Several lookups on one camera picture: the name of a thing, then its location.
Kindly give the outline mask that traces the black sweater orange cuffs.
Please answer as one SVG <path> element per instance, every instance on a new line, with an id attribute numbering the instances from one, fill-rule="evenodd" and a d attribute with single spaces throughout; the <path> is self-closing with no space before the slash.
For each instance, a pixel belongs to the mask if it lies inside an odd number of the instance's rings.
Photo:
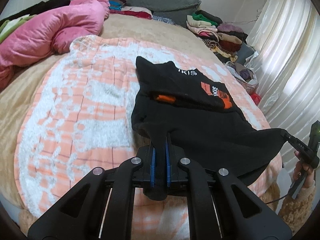
<path id="1" fill-rule="evenodd" d="M 170 139 L 203 168 L 226 168 L 251 185 L 284 145 L 281 129 L 257 130 L 246 120 L 225 84 L 198 69 L 178 69 L 171 61 L 136 58 L 140 89 L 132 129 L 164 151 Z"/>

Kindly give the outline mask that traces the floral basket with clothes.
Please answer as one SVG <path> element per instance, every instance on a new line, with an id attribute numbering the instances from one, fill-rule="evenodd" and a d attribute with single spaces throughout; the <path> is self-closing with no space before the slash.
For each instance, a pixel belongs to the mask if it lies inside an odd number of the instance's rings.
<path id="1" fill-rule="evenodd" d="M 231 61 L 226 62 L 225 66 L 249 95 L 257 91 L 259 83 L 257 76 L 252 70 L 242 64 L 237 62 L 232 63 Z"/>

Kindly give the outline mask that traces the pile of folded clothes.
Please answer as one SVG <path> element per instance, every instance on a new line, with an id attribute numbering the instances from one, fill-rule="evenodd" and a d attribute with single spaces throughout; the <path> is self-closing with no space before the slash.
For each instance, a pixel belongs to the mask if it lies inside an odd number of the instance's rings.
<path id="1" fill-rule="evenodd" d="M 254 52 L 247 45 L 248 35 L 240 27 L 206 11 L 197 10 L 188 15 L 186 26 L 223 63 L 240 63 Z"/>

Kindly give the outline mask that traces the red and cream folded clothes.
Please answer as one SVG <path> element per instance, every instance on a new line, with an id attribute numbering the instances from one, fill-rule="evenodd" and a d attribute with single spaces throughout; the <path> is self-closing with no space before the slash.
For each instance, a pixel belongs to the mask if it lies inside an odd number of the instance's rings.
<path id="1" fill-rule="evenodd" d="M 111 9 L 110 13 L 133 16 L 137 18 L 144 18 L 147 20 L 152 19 L 152 12 L 149 9 L 144 7 L 125 6 L 125 7 L 122 7 L 120 10 Z"/>

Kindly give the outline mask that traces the green and black clothes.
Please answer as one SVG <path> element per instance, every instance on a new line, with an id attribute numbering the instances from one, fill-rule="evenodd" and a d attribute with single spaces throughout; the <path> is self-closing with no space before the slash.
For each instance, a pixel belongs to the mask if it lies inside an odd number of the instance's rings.
<path id="1" fill-rule="evenodd" d="M 70 5 L 71 0 L 48 0 L 37 3 L 27 9 L 24 9 L 14 15 L 1 20 L 1 43 L 18 27 L 32 19 L 35 15 L 48 10 L 56 9 Z"/>

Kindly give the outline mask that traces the red plastic bag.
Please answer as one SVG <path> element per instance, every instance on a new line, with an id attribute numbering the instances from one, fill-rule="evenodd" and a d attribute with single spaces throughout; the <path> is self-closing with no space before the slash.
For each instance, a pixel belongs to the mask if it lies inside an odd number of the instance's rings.
<path id="1" fill-rule="evenodd" d="M 250 97 L 253 100 L 253 102 L 255 103 L 255 105 L 258 106 L 261 101 L 261 97 L 257 93 L 252 93 L 250 95 Z"/>

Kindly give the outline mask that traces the white curtain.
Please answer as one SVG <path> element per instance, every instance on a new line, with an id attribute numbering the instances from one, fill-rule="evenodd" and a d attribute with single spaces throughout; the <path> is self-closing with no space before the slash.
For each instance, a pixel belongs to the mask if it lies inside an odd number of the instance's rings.
<path id="1" fill-rule="evenodd" d="M 319 13 L 310 0 L 267 0 L 249 33 L 259 108 L 271 127 L 308 142 L 319 120 Z"/>

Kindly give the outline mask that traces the pink quilted comforter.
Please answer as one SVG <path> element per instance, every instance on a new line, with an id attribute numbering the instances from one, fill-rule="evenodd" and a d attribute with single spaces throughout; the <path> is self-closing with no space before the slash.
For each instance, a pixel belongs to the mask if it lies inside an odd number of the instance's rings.
<path id="1" fill-rule="evenodd" d="M 15 67 L 27 67 L 53 54 L 69 52 L 76 38 L 98 35 L 109 17 L 108 0 L 71 0 L 68 6 L 38 14 L 1 42 L 1 88 Z"/>

